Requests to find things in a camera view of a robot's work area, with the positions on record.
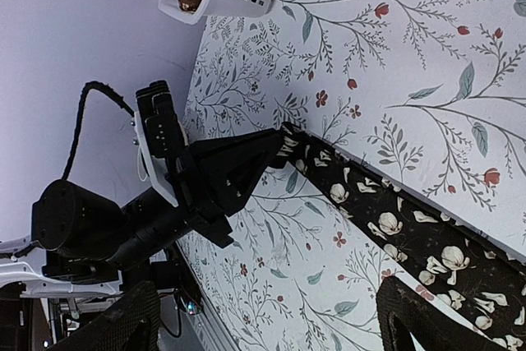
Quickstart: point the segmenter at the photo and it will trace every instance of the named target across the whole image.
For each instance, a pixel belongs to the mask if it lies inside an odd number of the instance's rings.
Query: patterned fabric
[[[427,289],[498,344],[526,340],[526,278],[520,265],[371,171],[339,157],[291,124],[282,155]]]

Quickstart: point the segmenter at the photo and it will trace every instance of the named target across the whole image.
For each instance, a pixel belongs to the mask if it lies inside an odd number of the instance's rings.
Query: tablecloth
[[[185,127],[296,123],[523,259],[525,17],[526,0],[275,0],[257,20],[210,17]],[[268,170],[230,221],[231,247],[191,234],[182,248],[242,349],[381,349],[388,275],[444,308],[292,167]]]

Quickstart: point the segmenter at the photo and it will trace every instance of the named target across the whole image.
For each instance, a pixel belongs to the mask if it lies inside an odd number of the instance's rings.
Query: wall
[[[165,79],[181,113],[201,33],[157,0],[0,0],[0,240],[29,232],[32,202],[62,175],[82,86],[104,81],[134,104]],[[145,188],[129,122],[90,94],[71,176],[119,204]]]

